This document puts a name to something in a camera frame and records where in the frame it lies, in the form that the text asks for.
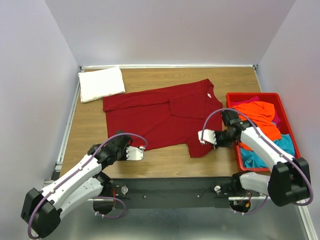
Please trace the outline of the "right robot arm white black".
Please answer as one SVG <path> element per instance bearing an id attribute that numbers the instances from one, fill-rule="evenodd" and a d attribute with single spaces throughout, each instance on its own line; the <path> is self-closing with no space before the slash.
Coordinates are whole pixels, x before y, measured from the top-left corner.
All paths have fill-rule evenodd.
<path id="1" fill-rule="evenodd" d="M 266 164 L 270 175 L 253 171 L 233 174 L 230 191 L 241 196 L 247 191 L 255 191 L 270 197 L 279 206 L 295 204 L 307 206 L 314 200 L 309 163 L 302 157 L 294 157 L 270 140 L 262 130 L 234 108 L 221 108 L 222 121 L 227 127 L 216 135 L 217 144 L 237 141 L 250 147 Z"/>

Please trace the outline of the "dark red t shirt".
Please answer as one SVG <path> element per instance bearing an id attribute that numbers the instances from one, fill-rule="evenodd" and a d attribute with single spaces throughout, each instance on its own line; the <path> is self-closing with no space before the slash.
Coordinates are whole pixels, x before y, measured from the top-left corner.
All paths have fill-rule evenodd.
<path id="1" fill-rule="evenodd" d="M 198 132 L 206 126 L 221 131 L 222 119 L 216 114 L 222 103 L 214 95 L 209 79 L 133 93 L 104 97 L 107 133 L 133 133 L 148 141 L 148 150 L 185 144 L 192 158 L 201 158 L 211 150 L 201 144 Z"/>

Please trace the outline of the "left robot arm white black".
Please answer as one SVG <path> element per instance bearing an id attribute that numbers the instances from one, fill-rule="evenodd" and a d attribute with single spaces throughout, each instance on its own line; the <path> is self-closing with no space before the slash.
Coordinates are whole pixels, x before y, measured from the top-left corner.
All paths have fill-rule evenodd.
<path id="1" fill-rule="evenodd" d="M 103 170 L 127 158 L 133 137 L 134 133 L 118 132 L 105 142 L 93 145 L 79 163 L 58 180 L 40 190 L 30 189 L 21 211 L 29 239 L 46 238 L 69 212 L 89 199 L 120 203 L 123 209 L 119 216 L 122 217 L 127 211 L 126 204 L 116 197 L 112 180 Z"/>

